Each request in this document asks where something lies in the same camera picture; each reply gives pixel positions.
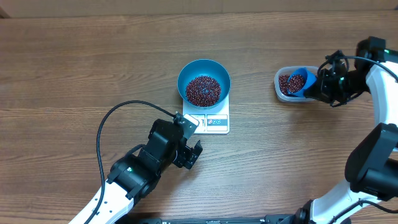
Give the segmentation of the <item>blue measuring scoop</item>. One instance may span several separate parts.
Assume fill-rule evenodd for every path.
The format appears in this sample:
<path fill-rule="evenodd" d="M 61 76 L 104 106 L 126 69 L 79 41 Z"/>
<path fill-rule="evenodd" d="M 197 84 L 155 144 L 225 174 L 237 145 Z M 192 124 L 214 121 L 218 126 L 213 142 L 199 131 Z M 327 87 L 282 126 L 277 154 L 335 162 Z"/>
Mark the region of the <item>blue measuring scoop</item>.
<path fill-rule="evenodd" d="M 296 93 L 289 93 L 289 95 L 296 96 L 296 97 L 304 97 L 304 92 L 309 89 L 317 80 L 317 77 L 306 67 L 299 68 L 295 70 L 291 75 L 292 78 L 294 75 L 301 75 L 305 79 L 305 84 L 303 88 L 296 92 Z"/>

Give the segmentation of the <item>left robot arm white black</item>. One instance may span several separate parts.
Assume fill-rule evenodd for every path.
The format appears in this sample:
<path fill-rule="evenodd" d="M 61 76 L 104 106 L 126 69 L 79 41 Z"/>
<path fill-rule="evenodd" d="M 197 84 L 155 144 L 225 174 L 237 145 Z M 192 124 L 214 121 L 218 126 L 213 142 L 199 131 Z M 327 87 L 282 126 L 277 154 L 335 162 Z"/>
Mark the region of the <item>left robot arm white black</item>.
<path fill-rule="evenodd" d="M 199 125 L 189 114 L 172 122 L 156 120 L 147 144 L 136 146 L 112 165 L 104 195 L 97 191 L 71 223 L 116 223 L 155 189 L 169 165 L 191 169 L 203 148 L 200 142 L 188 147 L 187 140 Z"/>

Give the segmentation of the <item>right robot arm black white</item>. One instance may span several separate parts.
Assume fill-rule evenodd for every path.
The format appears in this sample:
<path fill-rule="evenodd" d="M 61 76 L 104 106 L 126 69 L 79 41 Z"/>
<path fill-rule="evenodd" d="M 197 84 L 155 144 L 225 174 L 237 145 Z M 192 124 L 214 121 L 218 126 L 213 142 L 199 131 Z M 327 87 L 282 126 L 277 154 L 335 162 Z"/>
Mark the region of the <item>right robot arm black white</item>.
<path fill-rule="evenodd" d="M 354 70 L 351 57 L 338 50 L 325 57 L 314 81 L 299 95 L 339 107 L 368 92 L 373 101 L 374 129 L 349 155 L 344 179 L 320 198 L 309 200 L 283 223 L 350 223 L 350 217 L 397 197 L 397 51 L 386 41 L 370 36 L 356 47 Z"/>

